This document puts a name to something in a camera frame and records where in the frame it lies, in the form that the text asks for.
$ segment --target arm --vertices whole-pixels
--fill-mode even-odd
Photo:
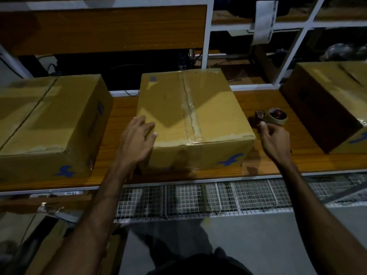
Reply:
[[[123,182],[153,148],[154,123],[134,118],[122,134],[116,158],[74,232],[65,240],[42,275],[97,274],[103,259]]]
[[[287,186],[307,254],[318,274],[366,274],[367,251],[324,207],[292,162],[289,133],[260,123],[266,154],[280,170]]]

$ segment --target white metal frame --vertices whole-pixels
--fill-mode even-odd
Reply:
[[[255,57],[258,63],[264,69],[264,72],[271,83],[268,84],[251,84],[251,85],[231,85],[233,91],[252,91],[252,90],[269,90],[278,89],[280,82],[284,77],[289,64],[296,54],[299,46],[305,38],[309,30],[314,28],[338,28],[338,27],[365,27],[367,21],[315,21],[315,17],[319,12],[324,0],[317,0],[309,14],[309,18],[304,22],[276,22],[274,31],[299,29],[290,50],[287,53],[280,68],[275,68],[272,62],[267,59],[261,50],[256,50]],[[203,57],[201,68],[207,67],[209,53],[210,32],[215,31],[232,31],[232,30],[249,30],[253,31],[254,23],[248,24],[222,24],[212,25],[214,0],[76,0],[76,1],[42,1],[42,2],[3,2],[0,3],[0,12],[5,11],[43,11],[43,10],[72,10],[72,9],[97,9],[97,8],[131,8],[131,7],[147,7],[147,6],[182,6],[182,5],[206,5],[206,22],[203,44]],[[32,75],[27,69],[16,59],[12,58],[6,50],[0,46],[3,59],[7,61],[21,76],[28,78]],[[137,90],[131,91],[114,91],[113,96],[129,96],[137,95]]]

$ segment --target closed cardboard box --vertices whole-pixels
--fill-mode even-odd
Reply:
[[[143,173],[241,165],[255,141],[220,69],[143,74],[137,115],[158,133]]]
[[[367,64],[299,63],[281,92],[326,153],[367,153]]]
[[[0,90],[0,181],[88,176],[113,99],[101,75],[21,80]]]

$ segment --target wire mesh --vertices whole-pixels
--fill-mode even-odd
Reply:
[[[327,207],[367,205],[367,173],[306,176],[305,181],[320,200],[333,200]],[[334,200],[336,194],[341,197]],[[192,183],[124,188],[115,221],[144,222],[292,210],[281,178]]]

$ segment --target forearm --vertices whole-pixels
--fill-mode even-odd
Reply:
[[[306,251],[318,274],[365,274],[367,251],[324,207],[289,159],[278,164]]]
[[[74,232],[54,255],[45,274],[97,274],[122,189],[131,166],[113,164]]]

